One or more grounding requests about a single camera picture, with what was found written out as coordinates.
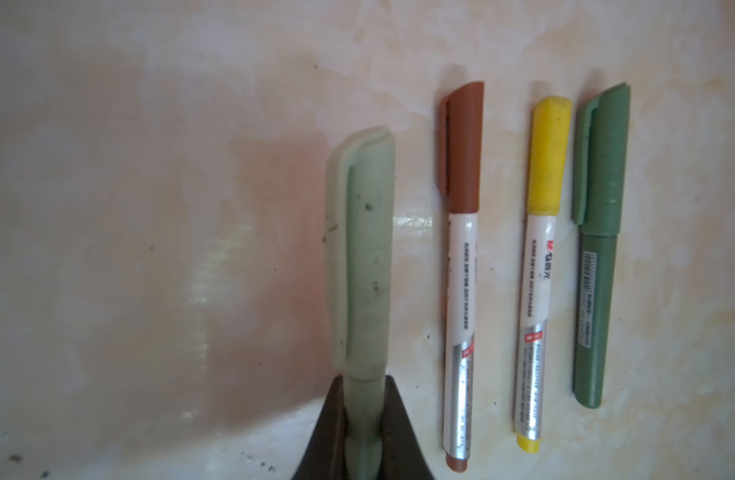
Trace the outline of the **light green pen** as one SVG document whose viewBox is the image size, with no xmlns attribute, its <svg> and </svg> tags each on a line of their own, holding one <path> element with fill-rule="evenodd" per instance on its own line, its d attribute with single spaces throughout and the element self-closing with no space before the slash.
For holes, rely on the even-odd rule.
<svg viewBox="0 0 735 480">
<path fill-rule="evenodd" d="M 385 406 L 385 379 L 344 378 L 347 414 L 346 465 L 351 479 L 377 479 L 383 458 L 381 416 Z"/>
</svg>

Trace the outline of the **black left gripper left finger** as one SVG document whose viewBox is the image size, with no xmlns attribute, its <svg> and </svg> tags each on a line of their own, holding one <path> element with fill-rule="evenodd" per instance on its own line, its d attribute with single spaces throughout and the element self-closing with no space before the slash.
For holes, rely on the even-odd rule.
<svg viewBox="0 0 735 480">
<path fill-rule="evenodd" d="M 345 454 L 347 415 L 343 376 L 334 378 L 293 480 L 348 478 Z"/>
</svg>

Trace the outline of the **light green pen cap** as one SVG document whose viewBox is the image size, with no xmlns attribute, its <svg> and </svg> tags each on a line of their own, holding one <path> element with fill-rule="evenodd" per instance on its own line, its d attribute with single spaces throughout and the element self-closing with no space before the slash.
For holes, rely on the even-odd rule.
<svg viewBox="0 0 735 480">
<path fill-rule="evenodd" d="M 324 244 L 333 364 L 359 382 L 387 366 L 393 204 L 393 134 L 351 135 L 327 165 Z"/>
</svg>

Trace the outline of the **yellow pen cap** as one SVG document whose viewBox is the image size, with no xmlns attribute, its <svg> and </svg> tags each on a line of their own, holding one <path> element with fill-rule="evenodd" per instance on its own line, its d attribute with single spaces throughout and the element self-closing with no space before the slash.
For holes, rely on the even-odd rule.
<svg viewBox="0 0 735 480">
<path fill-rule="evenodd" d="M 533 108 L 527 214 L 557 216 L 561 208 L 565 158 L 571 129 L 571 100 L 543 98 Z"/>
</svg>

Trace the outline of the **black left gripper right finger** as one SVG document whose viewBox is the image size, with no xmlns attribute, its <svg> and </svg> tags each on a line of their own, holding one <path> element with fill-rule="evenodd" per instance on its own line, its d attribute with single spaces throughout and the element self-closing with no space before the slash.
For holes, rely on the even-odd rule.
<svg viewBox="0 0 735 480">
<path fill-rule="evenodd" d="M 434 480 L 393 376 L 385 376 L 379 479 Z"/>
</svg>

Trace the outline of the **dark green pen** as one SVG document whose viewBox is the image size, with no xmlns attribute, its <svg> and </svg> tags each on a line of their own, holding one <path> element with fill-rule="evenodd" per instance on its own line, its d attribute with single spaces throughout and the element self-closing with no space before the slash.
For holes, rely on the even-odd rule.
<svg viewBox="0 0 735 480">
<path fill-rule="evenodd" d="M 603 400 L 616 255 L 617 237 L 581 236 L 573 394 L 589 409 Z"/>
</svg>

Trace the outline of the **dark green pen cap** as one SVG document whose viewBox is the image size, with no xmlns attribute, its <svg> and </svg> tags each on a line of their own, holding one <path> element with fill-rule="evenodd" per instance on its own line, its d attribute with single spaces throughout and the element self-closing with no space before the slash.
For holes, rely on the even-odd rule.
<svg viewBox="0 0 735 480">
<path fill-rule="evenodd" d="M 571 217 L 585 235 L 621 231 L 630 113 L 627 83 L 601 92 L 577 112 Z"/>
</svg>

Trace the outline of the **white brown-tipped pen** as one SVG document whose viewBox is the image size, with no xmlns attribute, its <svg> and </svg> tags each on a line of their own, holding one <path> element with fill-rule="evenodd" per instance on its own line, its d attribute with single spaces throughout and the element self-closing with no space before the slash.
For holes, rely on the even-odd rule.
<svg viewBox="0 0 735 480">
<path fill-rule="evenodd" d="M 463 473 L 471 456 L 473 358 L 477 318 L 477 214 L 449 216 L 443 450 L 449 469 Z"/>
</svg>

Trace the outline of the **brown pen cap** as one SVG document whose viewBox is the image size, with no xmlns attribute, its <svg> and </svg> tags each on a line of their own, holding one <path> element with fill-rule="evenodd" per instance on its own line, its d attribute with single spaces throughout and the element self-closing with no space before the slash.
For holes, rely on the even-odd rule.
<svg viewBox="0 0 735 480">
<path fill-rule="evenodd" d="M 439 191 L 453 214 L 479 212 L 485 82 L 469 82 L 437 108 Z"/>
</svg>

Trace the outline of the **white yellow-tipped pen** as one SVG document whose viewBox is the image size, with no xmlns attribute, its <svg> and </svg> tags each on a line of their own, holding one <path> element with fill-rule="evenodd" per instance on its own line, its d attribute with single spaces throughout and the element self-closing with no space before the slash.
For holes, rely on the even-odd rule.
<svg viewBox="0 0 735 480">
<path fill-rule="evenodd" d="M 539 451 L 541 442 L 554 253 L 555 217 L 530 215 L 527 218 L 523 252 L 513 430 L 517 435 L 517 445 L 533 454 Z"/>
</svg>

